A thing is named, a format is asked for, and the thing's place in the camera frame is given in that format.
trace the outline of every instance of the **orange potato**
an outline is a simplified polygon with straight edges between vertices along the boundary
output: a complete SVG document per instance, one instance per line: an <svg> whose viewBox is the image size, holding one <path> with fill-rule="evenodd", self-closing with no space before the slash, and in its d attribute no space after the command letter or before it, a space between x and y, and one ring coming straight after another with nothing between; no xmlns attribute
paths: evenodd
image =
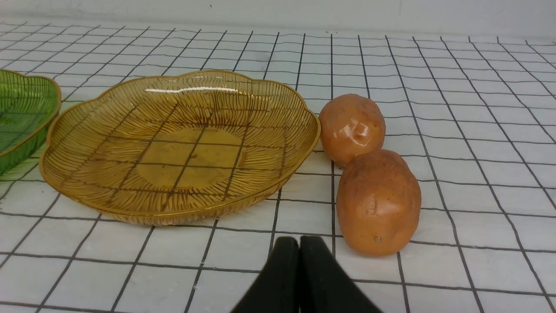
<svg viewBox="0 0 556 313"><path fill-rule="evenodd" d="M336 97L319 114L326 154L345 167L355 156L382 148L386 124L372 100L355 94Z"/></svg>
<svg viewBox="0 0 556 313"><path fill-rule="evenodd" d="M421 189L399 154L379 149L356 156L344 169L336 211L348 246L364 255L391 255L417 229Z"/></svg>

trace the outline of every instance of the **plate rim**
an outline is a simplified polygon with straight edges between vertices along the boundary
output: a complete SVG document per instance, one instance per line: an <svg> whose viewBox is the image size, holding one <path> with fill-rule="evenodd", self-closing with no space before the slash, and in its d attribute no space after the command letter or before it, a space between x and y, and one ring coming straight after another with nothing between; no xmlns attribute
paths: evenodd
<svg viewBox="0 0 556 313"><path fill-rule="evenodd" d="M13 152L17 148L19 148L20 146L22 146L23 144L28 142L31 138L33 138L41 130L43 130L46 127L46 125L48 125L49 123L52 123L52 125L54 125L54 121L56 121L57 118L59 117L58 114L59 114L59 112L62 108L62 90L60 89L60 86L58 85L57 82L55 82L53 79L51 79L49 77L46 77L46 76L40 76L40 75L30 75L30 76L28 76L28 75L25 75L25 74L21 74L19 72L15 72L15 71L11 71L11 70L4 70L4 69L0 69L0 71L10 73L10 74L15 74L15 75L23 77L24 79L38 78L38 79L47 80L54 85L54 87L56 88L56 94L57 94L57 98L56 98L57 105L56 105L56 109L54 110L54 112L52 112L52 114L48 117L48 119L46 121L44 121L39 127L37 127L34 132L29 134L29 136L25 137L23 140L20 140L16 145L12 146L8 150L0 151L0 157L3 157L3 156L5 157L9 153Z"/></svg>
<svg viewBox="0 0 556 313"><path fill-rule="evenodd" d="M208 207L203 207L200 209L197 209L195 211L174 211L174 212L138 212L138 211L124 211L121 209L117 209L117 208L111 208L108 206L100 206L97 204L92 204L89 201L83 201L83 200L79 200L76 199L74 197L71 197L69 194L67 194L63 188L58 188L55 187L53 184L51 184L49 182L49 175L44 173L44 157L46 155L46 153L50 150L51 148L51 138L52 138L52 132L54 131L54 129L56 128L56 124L58 123L58 121L60 121L66 114L68 114L70 111L74 110L77 107L89 104L91 102L94 101L98 101L99 99L101 99L102 97L104 97L105 94L107 94L108 92L123 86L125 84L129 84L131 82L134 81L138 81L138 80L145 80L145 79L160 79L160 78L179 78L179 77L183 77L183 76L188 76L188 75L195 75L195 74L200 74L200 73L207 73L207 72L215 72L215 73L223 73L223 74L232 74L232 75L237 75L240 77L243 77L249 81L252 82L256 82L256 81L263 81L263 82L270 82L273 84L278 84L281 86L286 87L287 89L291 90L294 92L294 94L299 97L299 99L301 100L301 102L303 103L303 110L309 112L311 114L311 117L315 120L316 125L317 125L317 132L316 132L316 136L313 139L312 144L310 145L309 149L307 149L306 153L305 153L305 157L301 158L300 161L298 161L296 164L294 164L294 166L286 173L282 174L282 178L281 179L277 179L275 181L273 181L270 184L267 184L265 186L263 186L263 188L259 189L258 191L256 191L255 193L250 193L247 195L243 195L241 197L238 198L234 198L233 200L229 201L229 202L220 202ZM282 82L278 82L278 81L274 81L274 80L265 80L265 79L252 79L247 75L241 74L241 73L237 73L237 72L232 72L232 71L226 71L226 70L201 70L201 71L194 71L194 72L188 72L188 73L184 73L181 75L177 75L177 76L165 76L165 75L160 75L160 76L146 76L146 77L139 77L136 79L132 79L132 80L127 80L124 82L120 82L112 87L110 87L109 89L107 89L106 91L104 91L103 93L101 93L99 96L97 96L94 99L90 99L84 102L81 102L71 108L69 108L68 110L64 111L62 114L59 114L56 119L54 120L54 122L52 122L51 127L48 128L48 133L46 136L46 141L45 141L45 148L44 151L42 152L40 158L39 158L39 162L38 162L38 167L39 167L39 171L41 172L41 175L43 176L45 182L50 185L53 189L55 189L56 191L60 192L61 194L65 195L66 197L71 198L72 200L76 201L76 202L80 202L92 209L95 209L97 211L100 212L106 212L109 214L115 214L118 216L128 216L128 217L154 217L154 218L164 218L164 217L172 217L172 216L184 216L184 215L194 215L203 211L209 211L209 210L216 210L219 209L221 207L224 206L230 206L233 205L234 203L249 199L249 198L253 198L255 196L257 196L260 193L266 192L267 190L271 189L274 186L280 185L282 184L285 180L289 180L290 177L295 174L295 171L303 164L303 162L307 159L307 157L312 153L313 149L315 149L317 143L320 140L320 132L321 132L321 125L320 125L320 120L319 117L309 109L309 107L307 106L307 103L305 102L305 99L299 94L299 92L297 90L295 90L294 88L292 88L291 86L288 86L287 84L284 84Z"/></svg>

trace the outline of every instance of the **white tile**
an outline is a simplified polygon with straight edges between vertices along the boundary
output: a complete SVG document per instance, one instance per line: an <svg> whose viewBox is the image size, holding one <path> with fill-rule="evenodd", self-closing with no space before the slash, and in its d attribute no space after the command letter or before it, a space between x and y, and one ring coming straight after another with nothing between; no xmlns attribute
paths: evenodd
<svg viewBox="0 0 556 313"><path fill-rule="evenodd" d="M515 143L515 147L528 163L556 164L556 144Z"/></svg>
<svg viewBox="0 0 556 313"><path fill-rule="evenodd" d="M479 160L522 161L511 143L485 140L469 140L468 142Z"/></svg>
<svg viewBox="0 0 556 313"><path fill-rule="evenodd" d="M407 89L438 90L436 88L436 84L434 83L434 79L432 78L426 79L426 78L402 77L402 80L404 81L404 85Z"/></svg>
<svg viewBox="0 0 556 313"><path fill-rule="evenodd" d="M197 270L137 266L116 307L125 312L183 312Z"/></svg>
<svg viewBox="0 0 556 313"><path fill-rule="evenodd" d="M531 109L531 112L541 125L554 124L556 120L556 110L553 109Z"/></svg>
<svg viewBox="0 0 556 313"><path fill-rule="evenodd" d="M405 312L404 291L400 285L364 282L355 284L382 312Z"/></svg>
<svg viewBox="0 0 556 313"><path fill-rule="evenodd" d="M491 107L499 123L535 124L531 113L522 107Z"/></svg>
<svg viewBox="0 0 556 313"><path fill-rule="evenodd" d="M545 126L544 129L547 130L548 135L551 138L553 138L553 139L556 138L556 126Z"/></svg>
<svg viewBox="0 0 556 313"><path fill-rule="evenodd" d="M0 312L2 313L33 313L37 311L34 307L25 307L25 306L14 306L14 305L0 305Z"/></svg>
<svg viewBox="0 0 556 313"><path fill-rule="evenodd" d="M502 208L508 213L556 215L547 195L539 188L493 186Z"/></svg>
<svg viewBox="0 0 556 313"><path fill-rule="evenodd" d="M12 256L0 270L0 301L40 304L67 262Z"/></svg>
<svg viewBox="0 0 556 313"><path fill-rule="evenodd" d="M490 184L538 186L525 164L479 161Z"/></svg>
<svg viewBox="0 0 556 313"><path fill-rule="evenodd" d="M481 94L481 98L486 105L490 107L496 106L515 106L523 107L519 99L510 94Z"/></svg>
<svg viewBox="0 0 556 313"><path fill-rule="evenodd" d="M343 238L336 238L336 261L352 279L399 282L400 271L396 255L362 256L353 251Z"/></svg>
<svg viewBox="0 0 556 313"><path fill-rule="evenodd" d="M294 174L282 187L282 199L330 202L331 184L328 176Z"/></svg>
<svg viewBox="0 0 556 313"><path fill-rule="evenodd" d="M217 229L208 250L206 267L260 270L270 245L269 233Z"/></svg>
<svg viewBox="0 0 556 313"><path fill-rule="evenodd" d="M332 234L330 204L281 201L277 232Z"/></svg>
<svg viewBox="0 0 556 313"><path fill-rule="evenodd" d="M45 218L33 229L16 252L71 256L93 223L93 221Z"/></svg>
<svg viewBox="0 0 556 313"><path fill-rule="evenodd" d="M400 155L425 155L423 143L418 135L386 136L383 149L396 151Z"/></svg>
<svg viewBox="0 0 556 313"><path fill-rule="evenodd" d="M16 182L2 199L2 209L8 213L42 215L57 195L46 183Z"/></svg>
<svg viewBox="0 0 556 313"><path fill-rule="evenodd" d="M459 122L467 139L508 140L497 124Z"/></svg>
<svg viewBox="0 0 556 313"><path fill-rule="evenodd" d="M529 96L520 95L519 100L528 107L543 107L553 109L556 106L556 99L553 96Z"/></svg>
<svg viewBox="0 0 556 313"><path fill-rule="evenodd" d="M219 227L236 229L272 230L274 214L276 212L275 200L263 200L252 207L240 210L233 214L220 217Z"/></svg>
<svg viewBox="0 0 556 313"><path fill-rule="evenodd" d="M37 220L36 217L0 215L0 251L11 252Z"/></svg>
<svg viewBox="0 0 556 313"><path fill-rule="evenodd" d="M486 94L490 93L489 96L491 96L491 98L487 98L487 100L493 99L497 96L513 97L513 95L510 95L512 93L512 91L509 90L508 87L506 86L506 84L501 82L501 81L475 81L475 82L473 82L473 85L477 89L477 92L484 92ZM500 94L495 94L494 95L493 93L495 93L495 92L500 93L500 94L507 94L507 95L500 95Z"/></svg>
<svg viewBox="0 0 556 313"><path fill-rule="evenodd" d="M297 173L328 174L331 173L330 158L324 152L313 152L297 169Z"/></svg>
<svg viewBox="0 0 556 313"><path fill-rule="evenodd" d="M454 231L446 212L421 210L419 224L411 240L455 244Z"/></svg>
<svg viewBox="0 0 556 313"><path fill-rule="evenodd" d="M479 291L479 299L485 313L535 312L550 313L552 310L543 296L503 294Z"/></svg>
<svg viewBox="0 0 556 313"><path fill-rule="evenodd" d="M528 141L530 143L552 143L552 139L537 125L502 124L502 128L511 141Z"/></svg>
<svg viewBox="0 0 556 313"><path fill-rule="evenodd" d="M229 313L256 277L254 273L202 271L189 312Z"/></svg>
<svg viewBox="0 0 556 313"><path fill-rule="evenodd" d="M463 248L463 254L476 288L540 291L519 251Z"/></svg>
<svg viewBox="0 0 556 313"><path fill-rule="evenodd" d="M142 225L99 222L77 257L133 262L148 232L149 228Z"/></svg>
<svg viewBox="0 0 556 313"><path fill-rule="evenodd" d="M456 247L409 243L400 254L406 282L469 287Z"/></svg>
<svg viewBox="0 0 556 313"><path fill-rule="evenodd" d="M408 286L412 312L479 312L475 296L467 290L447 290Z"/></svg>
<svg viewBox="0 0 556 313"><path fill-rule="evenodd" d="M473 92L474 89L467 80L458 79L437 79L438 85L442 91L464 91Z"/></svg>
<svg viewBox="0 0 556 313"><path fill-rule="evenodd" d="M431 157L473 159L473 155L463 139L430 137L423 137L423 139Z"/></svg>
<svg viewBox="0 0 556 313"><path fill-rule="evenodd" d="M47 305L110 310L131 265L73 261Z"/></svg>
<svg viewBox="0 0 556 313"><path fill-rule="evenodd" d="M412 116L411 108L407 101L395 102L395 103L384 103L377 102L376 105L379 106L380 112L384 118L400 118L406 116Z"/></svg>
<svg viewBox="0 0 556 313"><path fill-rule="evenodd" d="M417 120L417 123L423 135L437 138L463 138L457 124L453 121Z"/></svg>
<svg viewBox="0 0 556 313"><path fill-rule="evenodd" d="M475 161L445 160L432 158L434 171L439 180L454 183L484 184L485 180Z"/></svg>
<svg viewBox="0 0 556 313"><path fill-rule="evenodd" d="M65 195L60 195L60 198L58 198L52 209L48 211L47 215L55 217L97 218L98 212Z"/></svg>
<svg viewBox="0 0 556 313"><path fill-rule="evenodd" d="M489 110L484 106L451 105L450 109L460 121L494 122Z"/></svg>
<svg viewBox="0 0 556 313"><path fill-rule="evenodd" d="M450 104L484 105L479 95L473 92L443 92L446 101Z"/></svg>
<svg viewBox="0 0 556 313"><path fill-rule="evenodd" d="M556 254L545 252L527 252L527 256L549 294L556 292L556 277L554 277L554 266L556 266Z"/></svg>
<svg viewBox="0 0 556 313"><path fill-rule="evenodd" d="M531 216L510 216L519 233L523 248L556 250L556 219Z"/></svg>
<svg viewBox="0 0 556 313"><path fill-rule="evenodd" d="M500 212L490 188L486 185L440 183L448 210Z"/></svg>
<svg viewBox="0 0 556 313"><path fill-rule="evenodd" d="M429 160L425 156L402 156L413 175L419 180L434 179Z"/></svg>
<svg viewBox="0 0 556 313"><path fill-rule="evenodd" d="M435 182L419 182L419 188L421 189L422 208L444 208Z"/></svg>
<svg viewBox="0 0 556 313"><path fill-rule="evenodd" d="M211 229L204 227L156 227L140 262L199 266Z"/></svg>
<svg viewBox="0 0 556 313"><path fill-rule="evenodd" d="M531 164L530 167L543 187L556 188L556 166Z"/></svg>
<svg viewBox="0 0 556 313"><path fill-rule="evenodd" d="M452 212L451 216L464 246L519 248L512 226L502 214Z"/></svg>
<svg viewBox="0 0 556 313"><path fill-rule="evenodd" d="M413 118L386 119L386 135L415 135L419 132Z"/></svg>

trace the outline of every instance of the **white wall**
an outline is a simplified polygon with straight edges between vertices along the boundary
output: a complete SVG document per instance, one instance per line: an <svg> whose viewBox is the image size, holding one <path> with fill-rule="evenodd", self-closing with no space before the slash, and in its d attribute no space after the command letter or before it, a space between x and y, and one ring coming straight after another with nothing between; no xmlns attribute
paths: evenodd
<svg viewBox="0 0 556 313"><path fill-rule="evenodd" d="M0 16L556 38L556 0L0 0Z"/></svg>

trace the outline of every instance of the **black grid line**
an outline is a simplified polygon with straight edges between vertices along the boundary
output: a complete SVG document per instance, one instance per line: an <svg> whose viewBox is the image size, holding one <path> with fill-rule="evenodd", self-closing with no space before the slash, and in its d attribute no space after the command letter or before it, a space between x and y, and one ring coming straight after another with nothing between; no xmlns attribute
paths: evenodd
<svg viewBox="0 0 556 313"><path fill-rule="evenodd" d="M330 100L334 99L334 39L330 34ZM336 257L336 191L334 161L330 160L330 207L332 209L332 255Z"/></svg>
<svg viewBox="0 0 556 313"><path fill-rule="evenodd" d="M276 43L278 42L278 38L280 38L280 32L278 32L278 34L276 34L276 39L274 40L274 45L272 46L272 51L270 52L270 57L269 57L269 62L266 65L266 70L265 70L265 74L262 77L262 79L266 78L266 74L269 71L269 67L270 67L270 62L272 60L272 55L274 54L274 49L276 48ZM301 45L301 56L299 58L299 68L301 68L301 60L303 58L303 46ZM286 143L286 132L284 129L284 144ZM284 155L282 155L282 166L284 166ZM280 190L278 190L278 194L276 196L276 207L274 208L274 220L272 221L272 231L270 232L270 243L269 243L269 254L268 257L270 257L270 253L272 252L272 247L274 246L274 237L276 236L276 225L278 224L278 210L280 208L280 199L282 197L282 188L280 188Z"/></svg>
<svg viewBox="0 0 556 313"><path fill-rule="evenodd" d="M384 37L386 38L386 42L389 44L388 37L387 36L384 36ZM394 56L392 56L392 60L394 61L394 63L396 63L396 59L395 59ZM406 97L407 101L409 102L409 95L408 95L408 92L405 89L405 84L404 84L403 80L401 80L401 84L404 86L405 97ZM413 107L411 106L411 104L409 106L410 106L411 114L413 116L415 116L415 111L413 110ZM479 299L479 294L477 293L477 290L475 289L475 285L473 284L473 279L471 279L471 273L469 272L469 267L467 265L467 262L465 261L465 257L463 255L463 250L462 250L462 248L460 246L460 243L459 243L459 238L458 238L458 233L457 233L456 228L455 228L454 218L451 216L450 211L448 210L448 207L446 206L446 202L444 200L442 190L440 189L440 183L438 182L438 177L436 176L436 171L434 170L434 167L433 167L433 162L431 161L431 158L429 156L429 152L426 148L425 140L423 139L423 136L421 136L421 129L419 128L419 124L417 123L417 120L414 120L414 123L415 123L415 127L417 128L417 132L419 133L419 137L421 138L421 143L423 145L423 149L424 149L425 154L427 156L427 160L429 162L430 170L431 170L431 172L433 174L433 177L434 177L434 180L436 182L436 188L438 190L438 195L440 195L440 200L442 202L442 206L444 207L444 211L446 212L446 214L448 215L448 218L450 219L450 223L452 225L452 230L453 230L453 233L454 233L454 239L455 239L456 244L458 245L458 251L459 251L460 258L461 258L461 262L462 262L463 267L465 269L465 274L467 275L467 279L469 280L469 286L471 286L471 291L473 292L473 295L474 295L475 300L477 302L477 307L479 308L479 312L484 313L483 306L482 306L481 301Z"/></svg>
<svg viewBox="0 0 556 313"><path fill-rule="evenodd" d="M448 50L448 52L450 53L450 55L453 56L453 54L451 53L451 51L448 49L448 46L447 46L447 45L446 45L446 49ZM454 61L459 65L459 62L458 62L458 60L457 60L456 58L454 58ZM432 71L430 72L430 74L431 74L431 76L432 76L433 79L434 79L434 75L433 75L433 72L432 72ZM470 82L470 84L471 84L472 88L476 91L475 86L473 85L473 83ZM444 101L446 101L446 98L444 97L444 94L443 94L442 91L440 91L440 94L441 94L441 96L443 97ZM493 118L496 122L498 122L498 120L496 119L496 116L492 113L492 111L490 110L490 107L487 105L486 102L485 102L485 106L486 106L486 108L488 109L489 113L491 114L492 118ZM450 114L452 115L452 117L455 119L454 113L453 113L452 110L449 108L449 106L448 106L448 110L450 111ZM497 203L497 205L498 205L498 208L502 211L502 213L505 213L504 208L503 208L502 205L500 204L500 200L498 199L498 196L497 196L496 193L494 192L494 188L489 184L488 177L487 177L487 175L485 174L485 172L484 172L484 170L483 170L483 167L481 166L481 163L476 159L476 155L475 155L475 153L473 152L473 150L472 150L472 148L471 148L471 145L469 145L469 142L468 142L467 139L465 138L465 135L464 135L463 131L461 130L461 127L459 126L459 123L458 123L457 121L456 121L456 125L458 126L458 129L459 129L459 131L461 132L461 135L463 136L463 138L464 138L464 140L465 140L465 143L467 144L467 146L468 146L468 148L469 148L469 151L471 152L473 158L475 158L475 163L476 163L477 166L479 167L479 170L481 171L481 174L483 175L483 178L484 178L484 180L486 181L486 183L487 183L487 185L488 185L488 187L489 187L489 189L490 189L490 192L491 192L492 196L494 197L494 200L496 201L496 203ZM510 138L507 136L505 130L504 130L500 125L499 125L499 127L500 127L501 131L504 133L504 135L506 136L506 138L508 139L508 141L511 141ZM523 163L525 163L525 159L523 159L523 157L522 157L521 153L519 152L519 150L515 147L515 145L514 145L513 143L511 143L511 145L512 145L512 147L514 148L515 152L516 152L516 153L519 155L519 157L522 159ZM533 171L532 171L530 168L529 168L529 171L531 172L531 175L533 175L533 177L535 177ZM542 186L536 177L535 177L535 180L537 180L537 183L539 184L539 186ZM548 194L548 192L547 192L546 190L545 190L545 193L546 193L547 197L550 199L550 195ZM540 281L539 275L537 274L537 272L536 272L535 269L533 268L533 265L531 264L531 261L529 260L529 257L527 256L527 253L526 253L525 251L523 251L523 244L521 243L521 239L519 238L519 233L518 233L518 231L517 231L517 229L516 229L514 223L512 222L512 220L510 219L510 217L509 217L507 214L505 214L504 216L505 216L506 220L508 221L508 223L510 224L510 226L512 227L512 230L513 230L514 235L515 235L515 239L516 239L516 241L517 241L517 243L518 243L518 246L519 246L519 248L520 248L520 250L521 250L521 252L522 252L522 255L523 255L523 257L525 258L525 261L527 262L527 265L529 266L529 268L530 268L530 270L531 270L533 276L535 277L535 279L536 279L536 281L537 281L537 283L538 283L538 285L539 285L539 288L540 288L541 292L544 294L544 297L547 299L547 302L548 302L548 305L550 306L550 309L551 309L553 312L555 312L556 309L554 308L554 305L553 305L552 301L550 300L549 296L547 295L547 292L546 292L546 290L545 290L545 288L544 288L542 282Z"/></svg>

